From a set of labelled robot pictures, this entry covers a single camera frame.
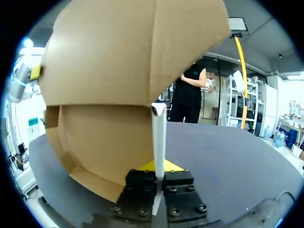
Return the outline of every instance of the black metal clamp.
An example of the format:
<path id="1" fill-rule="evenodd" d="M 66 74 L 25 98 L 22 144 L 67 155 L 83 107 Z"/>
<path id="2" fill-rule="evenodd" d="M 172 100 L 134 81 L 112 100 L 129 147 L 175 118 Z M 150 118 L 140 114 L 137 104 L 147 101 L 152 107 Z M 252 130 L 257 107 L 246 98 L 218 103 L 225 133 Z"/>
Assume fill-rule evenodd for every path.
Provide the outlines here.
<path id="1" fill-rule="evenodd" d="M 153 171 L 131 170 L 126 186 L 117 203 L 111 208 L 113 216 L 128 222 L 151 223 L 156 195 L 156 177 Z M 202 202 L 189 170 L 165 172 L 162 182 L 167 221 L 170 228 L 219 227 L 220 221 L 210 223 L 207 205 Z"/>

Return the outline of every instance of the white plastic rod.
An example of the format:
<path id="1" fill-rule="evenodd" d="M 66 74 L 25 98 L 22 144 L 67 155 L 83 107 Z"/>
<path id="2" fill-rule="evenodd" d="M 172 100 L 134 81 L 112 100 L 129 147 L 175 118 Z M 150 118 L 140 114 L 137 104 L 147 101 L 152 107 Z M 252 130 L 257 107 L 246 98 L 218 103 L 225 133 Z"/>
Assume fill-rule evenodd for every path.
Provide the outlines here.
<path id="1" fill-rule="evenodd" d="M 152 103 L 153 153 L 157 180 L 157 193 L 152 208 L 154 216 L 157 214 L 162 199 L 162 180 L 165 175 L 166 125 L 167 105 L 165 103 Z"/>

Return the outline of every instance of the black pants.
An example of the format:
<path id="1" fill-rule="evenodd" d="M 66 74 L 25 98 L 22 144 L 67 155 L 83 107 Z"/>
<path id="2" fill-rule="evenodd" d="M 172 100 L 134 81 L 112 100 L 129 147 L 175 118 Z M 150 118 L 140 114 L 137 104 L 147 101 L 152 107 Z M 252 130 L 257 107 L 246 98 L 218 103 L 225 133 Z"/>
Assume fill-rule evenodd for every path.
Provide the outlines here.
<path id="1" fill-rule="evenodd" d="M 186 123 L 197 124 L 200 116 L 200 107 L 187 107 L 173 104 L 170 112 L 171 122 L 182 122 L 185 117 Z"/>

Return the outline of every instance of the person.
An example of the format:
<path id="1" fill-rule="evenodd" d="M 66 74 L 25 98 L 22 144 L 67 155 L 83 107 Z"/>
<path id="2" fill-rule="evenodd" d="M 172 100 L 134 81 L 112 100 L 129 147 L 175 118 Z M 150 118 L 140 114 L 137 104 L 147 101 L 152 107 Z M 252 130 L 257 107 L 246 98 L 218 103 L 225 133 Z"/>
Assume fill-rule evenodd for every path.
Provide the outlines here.
<path id="1" fill-rule="evenodd" d="M 201 90 L 207 80 L 204 66 L 194 63 L 175 83 L 170 112 L 171 122 L 197 124 L 200 116 Z"/>

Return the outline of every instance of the person's arm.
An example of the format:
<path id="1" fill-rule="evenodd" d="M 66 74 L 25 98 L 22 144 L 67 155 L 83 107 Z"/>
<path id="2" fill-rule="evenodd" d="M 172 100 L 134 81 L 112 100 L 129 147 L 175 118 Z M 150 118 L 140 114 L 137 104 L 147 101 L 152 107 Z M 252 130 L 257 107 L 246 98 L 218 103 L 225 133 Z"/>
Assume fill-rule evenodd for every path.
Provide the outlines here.
<path id="1" fill-rule="evenodd" d="M 187 78 L 187 77 L 185 77 L 184 74 L 182 74 L 182 76 L 180 76 L 180 79 L 184 82 L 187 82 L 188 84 L 190 84 L 192 86 L 203 88 L 203 87 L 205 87 L 206 80 L 207 80 L 206 69 L 204 68 L 201 71 L 201 73 L 199 74 L 198 80 Z"/>

